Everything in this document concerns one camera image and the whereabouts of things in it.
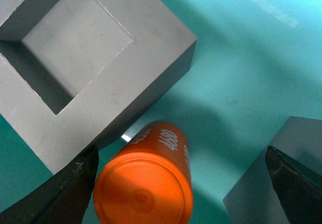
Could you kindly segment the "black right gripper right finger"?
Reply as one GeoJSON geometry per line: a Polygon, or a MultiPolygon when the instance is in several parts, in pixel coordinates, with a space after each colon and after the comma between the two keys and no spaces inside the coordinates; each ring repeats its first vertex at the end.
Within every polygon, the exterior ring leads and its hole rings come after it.
{"type": "Polygon", "coordinates": [[[321,175],[272,145],[265,163],[289,223],[321,223],[321,175]]]}

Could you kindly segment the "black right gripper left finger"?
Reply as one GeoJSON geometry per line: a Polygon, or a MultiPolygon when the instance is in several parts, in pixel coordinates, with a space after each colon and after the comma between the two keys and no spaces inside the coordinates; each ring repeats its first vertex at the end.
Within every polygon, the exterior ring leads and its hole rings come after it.
{"type": "Polygon", "coordinates": [[[82,223],[99,164],[96,146],[1,212],[1,223],[82,223]]]}

